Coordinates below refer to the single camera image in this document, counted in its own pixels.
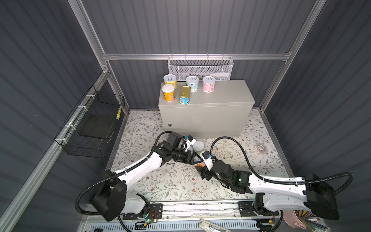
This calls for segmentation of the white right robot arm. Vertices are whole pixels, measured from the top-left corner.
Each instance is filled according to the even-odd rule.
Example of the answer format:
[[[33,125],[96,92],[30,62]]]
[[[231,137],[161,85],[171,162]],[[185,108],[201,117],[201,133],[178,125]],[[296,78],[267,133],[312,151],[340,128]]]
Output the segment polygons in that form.
[[[258,178],[248,171],[233,170],[230,165],[221,160],[213,164],[212,169],[207,166],[196,166],[202,179],[215,178],[223,187],[238,194],[254,194],[253,208],[259,213],[276,212],[280,210],[309,211],[314,215],[329,219],[340,218],[335,190],[325,182],[320,182],[318,176],[309,174],[304,180],[311,180],[311,184],[299,184],[301,177],[275,177],[275,183],[269,183],[266,177]]]

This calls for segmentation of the yellow orange can plastic lid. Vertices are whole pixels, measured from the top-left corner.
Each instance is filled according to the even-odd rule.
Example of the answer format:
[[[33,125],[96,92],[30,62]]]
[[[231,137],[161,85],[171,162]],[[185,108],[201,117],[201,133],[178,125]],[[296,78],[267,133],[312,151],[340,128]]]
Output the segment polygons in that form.
[[[175,100],[175,86],[172,84],[165,84],[161,88],[163,92],[163,97],[166,102],[172,102]]]

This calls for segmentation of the yellow can pull-tab lid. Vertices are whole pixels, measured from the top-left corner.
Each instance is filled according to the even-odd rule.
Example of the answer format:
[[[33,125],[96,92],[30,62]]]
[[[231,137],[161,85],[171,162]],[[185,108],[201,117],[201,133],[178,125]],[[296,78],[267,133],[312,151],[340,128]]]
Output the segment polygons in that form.
[[[163,77],[165,84],[170,84],[177,88],[177,77],[174,74],[167,74]]]

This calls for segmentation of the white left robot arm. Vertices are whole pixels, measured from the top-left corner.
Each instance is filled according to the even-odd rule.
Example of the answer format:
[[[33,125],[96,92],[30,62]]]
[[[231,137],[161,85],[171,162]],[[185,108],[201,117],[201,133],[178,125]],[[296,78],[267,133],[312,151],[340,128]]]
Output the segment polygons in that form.
[[[198,164],[203,159],[191,149],[196,139],[191,135],[181,136],[172,131],[162,132],[150,152],[130,166],[116,171],[107,171],[106,180],[95,187],[90,203],[106,221],[119,215],[136,214],[147,216],[149,201],[141,194],[128,194],[131,187],[153,170],[169,161]]]

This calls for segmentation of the pink can pull-tab lid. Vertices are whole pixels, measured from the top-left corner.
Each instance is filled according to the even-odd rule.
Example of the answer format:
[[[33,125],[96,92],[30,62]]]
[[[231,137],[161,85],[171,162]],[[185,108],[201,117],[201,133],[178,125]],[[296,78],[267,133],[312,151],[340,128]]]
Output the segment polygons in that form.
[[[214,86],[216,83],[216,79],[212,76],[206,76],[203,78],[203,86],[202,90],[206,93],[211,93],[214,91]]]

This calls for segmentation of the gold rectangular tin can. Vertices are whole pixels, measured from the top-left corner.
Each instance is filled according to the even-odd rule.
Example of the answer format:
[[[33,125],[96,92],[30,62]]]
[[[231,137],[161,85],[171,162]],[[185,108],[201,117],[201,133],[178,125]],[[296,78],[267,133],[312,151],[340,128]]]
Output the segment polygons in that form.
[[[185,85],[181,87],[179,94],[180,104],[189,104],[190,93],[191,93],[190,86]]]

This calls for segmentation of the orange can pull-tab lid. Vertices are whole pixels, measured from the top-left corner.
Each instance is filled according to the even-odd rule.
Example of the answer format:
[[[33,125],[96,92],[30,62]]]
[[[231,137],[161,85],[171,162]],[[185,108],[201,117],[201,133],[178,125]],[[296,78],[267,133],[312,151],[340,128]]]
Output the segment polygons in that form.
[[[205,163],[202,162],[202,163],[198,163],[198,164],[195,164],[194,167],[199,171],[199,170],[202,170],[204,167],[205,167]]]

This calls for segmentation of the blue can white lid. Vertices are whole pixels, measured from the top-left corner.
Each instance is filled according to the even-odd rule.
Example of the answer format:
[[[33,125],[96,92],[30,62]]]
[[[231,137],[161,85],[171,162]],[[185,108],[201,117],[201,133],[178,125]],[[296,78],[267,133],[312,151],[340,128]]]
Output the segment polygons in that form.
[[[197,76],[188,76],[186,78],[186,84],[191,88],[191,92],[197,92],[199,89],[199,78]]]

